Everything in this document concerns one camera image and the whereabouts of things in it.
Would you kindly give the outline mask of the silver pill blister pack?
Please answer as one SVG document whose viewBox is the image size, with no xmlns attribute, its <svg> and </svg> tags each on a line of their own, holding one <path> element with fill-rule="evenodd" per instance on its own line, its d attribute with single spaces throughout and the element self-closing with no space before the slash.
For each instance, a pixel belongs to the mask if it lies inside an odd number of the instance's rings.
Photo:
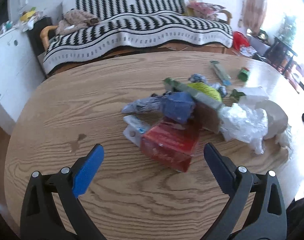
<svg viewBox="0 0 304 240">
<path fill-rule="evenodd" d="M 133 144 L 140 147 L 142 136 L 151 128 L 151 126 L 134 115 L 124 116 L 123 120 L 127 123 L 123 135 Z"/>
</svg>

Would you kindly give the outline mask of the clear crumpled plastic bag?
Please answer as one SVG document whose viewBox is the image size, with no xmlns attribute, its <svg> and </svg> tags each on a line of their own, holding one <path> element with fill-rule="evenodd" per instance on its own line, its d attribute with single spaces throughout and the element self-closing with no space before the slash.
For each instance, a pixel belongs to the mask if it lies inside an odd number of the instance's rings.
<svg viewBox="0 0 304 240">
<path fill-rule="evenodd" d="M 263 154 L 263 137 L 268 133 L 268 116 L 264 109 L 251 109 L 233 103 L 219 111 L 220 132 L 226 141 L 236 139 L 249 145 L 255 154 Z"/>
</svg>

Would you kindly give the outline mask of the black metal rack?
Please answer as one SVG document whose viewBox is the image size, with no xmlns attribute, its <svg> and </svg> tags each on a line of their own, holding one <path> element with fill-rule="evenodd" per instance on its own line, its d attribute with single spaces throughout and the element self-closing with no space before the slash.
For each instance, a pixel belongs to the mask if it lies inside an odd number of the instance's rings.
<svg viewBox="0 0 304 240">
<path fill-rule="evenodd" d="M 274 39 L 273 45 L 263 54 L 266 62 L 273 66 L 282 75 L 290 69 L 297 53 L 285 42 L 279 38 Z"/>
</svg>

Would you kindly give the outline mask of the small green wrapper piece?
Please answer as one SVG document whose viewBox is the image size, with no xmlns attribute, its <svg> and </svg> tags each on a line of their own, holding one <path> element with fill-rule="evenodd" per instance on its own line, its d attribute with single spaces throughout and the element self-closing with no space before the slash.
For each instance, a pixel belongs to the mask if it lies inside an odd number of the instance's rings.
<svg viewBox="0 0 304 240">
<path fill-rule="evenodd" d="M 230 98 L 232 98 L 234 102 L 238 102 L 240 100 L 240 98 L 245 95 L 246 95 L 245 93 L 240 92 L 236 89 L 233 89 L 230 94 Z"/>
</svg>

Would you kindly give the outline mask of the small green carton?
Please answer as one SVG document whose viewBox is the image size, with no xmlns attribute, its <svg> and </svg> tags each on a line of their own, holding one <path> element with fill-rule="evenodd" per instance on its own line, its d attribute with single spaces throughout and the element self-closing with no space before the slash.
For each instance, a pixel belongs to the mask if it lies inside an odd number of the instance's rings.
<svg viewBox="0 0 304 240">
<path fill-rule="evenodd" d="M 243 82 L 246 82 L 249 79 L 249 75 L 250 75 L 250 70 L 246 67 L 243 67 L 240 69 L 238 73 L 238 79 Z"/>
</svg>

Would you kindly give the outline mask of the long green wrapper strip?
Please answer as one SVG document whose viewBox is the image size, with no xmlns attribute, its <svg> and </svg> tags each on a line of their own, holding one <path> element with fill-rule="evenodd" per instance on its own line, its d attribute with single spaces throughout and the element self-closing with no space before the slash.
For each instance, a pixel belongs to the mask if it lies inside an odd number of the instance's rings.
<svg viewBox="0 0 304 240">
<path fill-rule="evenodd" d="M 227 74 L 225 68 L 221 65 L 219 61 L 210 61 L 210 64 L 212 65 L 214 72 L 219 77 L 224 86 L 232 85 L 231 77 Z"/>
</svg>

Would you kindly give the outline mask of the grey green paper box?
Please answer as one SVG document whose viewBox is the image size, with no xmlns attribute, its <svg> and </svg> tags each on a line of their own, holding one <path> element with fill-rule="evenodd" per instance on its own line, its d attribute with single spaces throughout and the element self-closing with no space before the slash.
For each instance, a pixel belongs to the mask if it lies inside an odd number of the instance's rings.
<svg viewBox="0 0 304 240">
<path fill-rule="evenodd" d="M 164 87 L 173 92 L 186 92 L 195 101 L 194 116 L 201 122 L 204 129 L 215 134 L 220 130 L 219 111 L 224 104 L 205 93 L 176 81 L 170 77 L 163 80 Z"/>
</svg>

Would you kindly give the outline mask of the red plastic bag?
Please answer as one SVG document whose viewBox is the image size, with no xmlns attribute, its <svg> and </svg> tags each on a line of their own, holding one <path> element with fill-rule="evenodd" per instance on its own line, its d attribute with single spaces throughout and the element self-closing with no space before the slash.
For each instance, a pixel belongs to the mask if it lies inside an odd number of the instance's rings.
<svg viewBox="0 0 304 240">
<path fill-rule="evenodd" d="M 241 47 L 249 47 L 250 43 L 246 36 L 238 31 L 233 32 L 233 48 L 240 51 Z"/>
</svg>

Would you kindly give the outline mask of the yellow green snack bag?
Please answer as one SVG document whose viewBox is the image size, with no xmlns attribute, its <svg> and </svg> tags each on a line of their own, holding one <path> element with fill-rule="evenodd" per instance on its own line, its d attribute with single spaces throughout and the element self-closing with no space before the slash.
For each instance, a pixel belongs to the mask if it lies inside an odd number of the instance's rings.
<svg viewBox="0 0 304 240">
<path fill-rule="evenodd" d="M 187 86 L 194 88 L 219 102 L 222 102 L 220 93 L 215 88 L 210 87 L 205 83 L 195 82 L 195 83 L 189 83 Z"/>
</svg>

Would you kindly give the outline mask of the red box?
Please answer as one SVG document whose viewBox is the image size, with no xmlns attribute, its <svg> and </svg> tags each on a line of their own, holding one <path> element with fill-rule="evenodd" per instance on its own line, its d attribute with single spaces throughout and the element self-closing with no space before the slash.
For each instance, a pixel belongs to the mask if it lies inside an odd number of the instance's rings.
<svg viewBox="0 0 304 240">
<path fill-rule="evenodd" d="M 200 126 L 194 121 L 180 124 L 163 118 L 142 135 L 140 150 L 166 167 L 187 172 L 195 154 L 199 134 Z"/>
</svg>

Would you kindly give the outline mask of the patterned curtain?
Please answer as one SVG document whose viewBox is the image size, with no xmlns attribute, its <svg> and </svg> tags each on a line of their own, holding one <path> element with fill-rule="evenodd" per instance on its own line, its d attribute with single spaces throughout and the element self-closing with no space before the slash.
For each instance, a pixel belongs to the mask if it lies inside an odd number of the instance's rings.
<svg viewBox="0 0 304 240">
<path fill-rule="evenodd" d="M 254 34 L 258 34 L 266 16 L 266 0 L 245 0 L 243 24 Z"/>
</svg>

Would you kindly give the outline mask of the pink magazines pile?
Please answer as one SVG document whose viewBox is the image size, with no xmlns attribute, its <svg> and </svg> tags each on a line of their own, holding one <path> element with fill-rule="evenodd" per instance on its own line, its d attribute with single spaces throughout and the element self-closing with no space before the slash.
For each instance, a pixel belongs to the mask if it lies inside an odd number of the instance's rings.
<svg viewBox="0 0 304 240">
<path fill-rule="evenodd" d="M 226 9 L 222 5 L 200 2 L 199 0 L 188 0 L 186 11 L 188 16 L 208 20 L 217 20 L 218 14 Z"/>
</svg>

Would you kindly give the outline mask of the white cabinet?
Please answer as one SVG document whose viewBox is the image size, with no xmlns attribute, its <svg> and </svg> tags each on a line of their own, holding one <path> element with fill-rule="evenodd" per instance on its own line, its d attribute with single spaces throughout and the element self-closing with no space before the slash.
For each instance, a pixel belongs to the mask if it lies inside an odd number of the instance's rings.
<svg viewBox="0 0 304 240">
<path fill-rule="evenodd" d="M 7 134 L 44 80 L 27 34 L 12 28 L 0 35 L 0 127 Z"/>
</svg>

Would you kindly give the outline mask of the blue grey crumpled wrapper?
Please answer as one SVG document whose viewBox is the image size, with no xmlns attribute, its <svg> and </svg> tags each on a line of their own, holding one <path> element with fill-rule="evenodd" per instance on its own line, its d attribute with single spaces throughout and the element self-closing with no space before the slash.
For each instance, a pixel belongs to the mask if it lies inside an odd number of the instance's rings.
<svg viewBox="0 0 304 240">
<path fill-rule="evenodd" d="M 160 112 L 161 111 L 161 101 L 163 95 L 153 94 L 147 98 L 135 100 L 127 105 L 125 105 L 121 113 L 149 113 L 149 112 Z"/>
</svg>

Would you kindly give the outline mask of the yellow clutter on cabinet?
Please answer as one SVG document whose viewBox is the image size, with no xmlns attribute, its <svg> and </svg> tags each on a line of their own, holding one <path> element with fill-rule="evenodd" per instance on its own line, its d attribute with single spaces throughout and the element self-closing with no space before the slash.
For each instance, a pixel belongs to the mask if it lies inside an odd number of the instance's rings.
<svg viewBox="0 0 304 240">
<path fill-rule="evenodd" d="M 42 19 L 44 16 L 44 12 L 42 10 L 38 11 L 33 7 L 30 11 L 24 13 L 19 18 L 19 29 L 22 32 L 32 30 L 34 25 L 38 20 Z"/>
</svg>

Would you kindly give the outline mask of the black white striped sofa blanket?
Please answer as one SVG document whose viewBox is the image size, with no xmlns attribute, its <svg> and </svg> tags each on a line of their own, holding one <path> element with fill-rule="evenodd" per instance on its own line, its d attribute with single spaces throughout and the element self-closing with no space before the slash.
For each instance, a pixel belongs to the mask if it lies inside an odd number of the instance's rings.
<svg viewBox="0 0 304 240">
<path fill-rule="evenodd" d="M 63 11 L 82 10 L 99 23 L 49 44 L 43 60 L 46 73 L 64 63 L 86 62 L 121 47 L 144 49 L 179 41 L 194 46 L 218 43 L 230 48 L 231 26 L 189 16 L 189 0 L 64 0 Z"/>
</svg>

